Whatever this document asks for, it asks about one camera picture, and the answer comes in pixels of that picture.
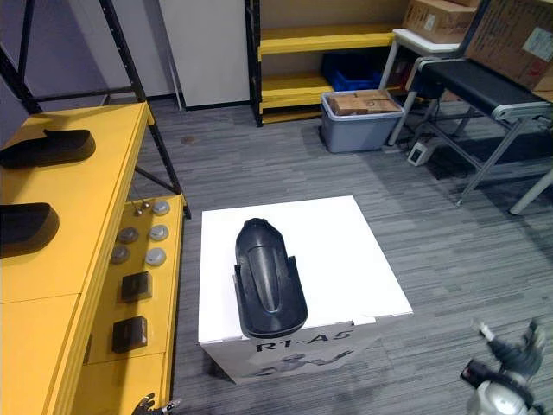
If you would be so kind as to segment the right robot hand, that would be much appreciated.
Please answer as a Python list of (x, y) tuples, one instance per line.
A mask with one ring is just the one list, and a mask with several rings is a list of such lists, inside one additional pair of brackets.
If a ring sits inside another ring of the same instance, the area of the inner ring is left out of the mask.
[(515, 374), (524, 383), (529, 383), (543, 363), (546, 343), (545, 329), (534, 318), (522, 335), (521, 343), (509, 343), (495, 335), (487, 324), (473, 319), (471, 327), (486, 340), (491, 353), (500, 362), (500, 370)]

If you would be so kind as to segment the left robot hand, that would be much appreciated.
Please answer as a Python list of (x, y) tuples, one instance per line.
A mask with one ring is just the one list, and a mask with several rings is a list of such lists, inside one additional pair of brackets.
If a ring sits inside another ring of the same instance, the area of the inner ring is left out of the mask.
[(183, 399), (172, 399), (167, 404), (155, 408), (155, 394), (145, 395), (135, 406), (132, 415), (167, 415), (182, 404)]

